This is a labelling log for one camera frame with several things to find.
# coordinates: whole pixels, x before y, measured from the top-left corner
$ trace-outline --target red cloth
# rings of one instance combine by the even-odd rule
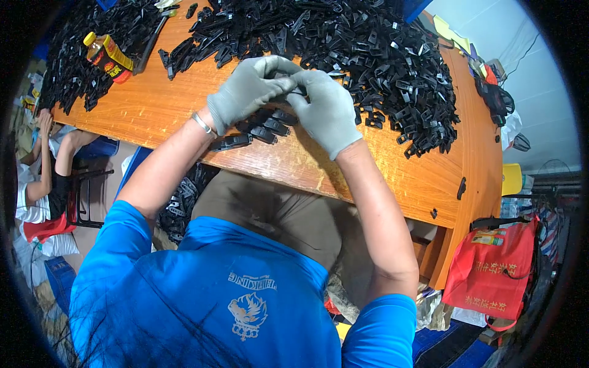
[[[491,67],[485,64],[485,70],[487,71],[487,77],[485,78],[485,82],[489,84],[499,85],[499,83],[497,82],[497,77],[495,76],[495,73],[493,73]]]
[[[470,232],[456,248],[442,302],[516,320],[530,278],[537,225],[534,218],[527,224]]]
[[[325,309],[331,314],[341,314],[340,311],[337,309],[335,304],[333,304],[331,298],[329,298],[323,305],[325,305]]]
[[[68,205],[70,207],[74,207],[73,201],[70,201]],[[69,212],[71,214],[71,217],[73,217],[70,220],[74,222],[75,209],[71,208]],[[65,212],[61,214],[60,218],[56,218],[54,220],[45,220],[44,222],[39,224],[23,223],[22,227],[25,233],[25,237],[27,238],[27,241],[29,243],[31,243],[33,241],[33,238],[36,237],[41,244],[44,244],[50,236],[71,233],[76,228],[75,225],[68,224],[68,221],[65,218]]]

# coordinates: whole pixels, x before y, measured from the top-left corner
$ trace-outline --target black shorts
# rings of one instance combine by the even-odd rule
[[[56,174],[53,171],[51,173],[51,185],[51,192],[47,195],[47,199],[49,199],[50,220],[54,220],[60,218],[65,212],[72,188],[72,179],[71,177]]]

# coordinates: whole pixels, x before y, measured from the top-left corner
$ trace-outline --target knee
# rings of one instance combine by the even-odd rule
[[[59,152],[62,154],[73,154],[75,150],[78,148],[76,147],[76,136],[73,131],[69,132],[64,136],[61,140],[61,144],[59,145]]]

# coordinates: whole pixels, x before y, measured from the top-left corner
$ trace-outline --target glove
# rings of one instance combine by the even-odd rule
[[[286,101],[299,116],[303,128],[335,160],[337,154],[362,138],[356,130],[356,112],[350,93],[322,71],[301,71],[290,76],[305,86],[311,103],[299,94],[288,94]]]
[[[265,79],[275,72],[291,75],[302,68],[277,55],[242,61],[215,94],[207,96],[218,135],[224,135],[235,122],[248,117],[268,100],[290,92],[296,83],[288,78]]]

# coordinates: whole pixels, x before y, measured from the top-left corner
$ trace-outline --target blue crate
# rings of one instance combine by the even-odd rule
[[[145,148],[145,147],[141,147],[141,146],[137,147],[137,149],[135,150],[135,154],[133,155],[133,158],[131,159],[131,162],[129,163],[129,166],[127,167],[127,171],[125,172],[125,175],[123,176],[123,180],[121,180],[121,184],[118,186],[117,195],[114,197],[115,201],[117,200],[118,193],[121,191],[121,189],[123,189],[123,187],[125,186],[127,181],[129,181],[129,178],[131,177],[131,175],[133,175],[133,172],[135,171],[135,169],[137,169],[137,167],[139,167],[139,165],[143,162],[143,160],[145,160],[147,158],[147,156],[149,156],[149,154],[152,152],[153,152],[153,150],[151,150],[149,148]]]
[[[117,3],[117,0],[96,0],[96,2],[100,5],[102,10],[108,10]]]
[[[403,5],[403,19],[407,23],[413,22],[432,0],[405,0]]]
[[[120,142],[103,135],[80,148],[75,157],[81,160],[93,160],[99,157],[112,157],[117,154]]]
[[[74,284],[75,271],[63,257],[45,261],[47,279],[61,310],[68,315],[70,311],[70,294]]]

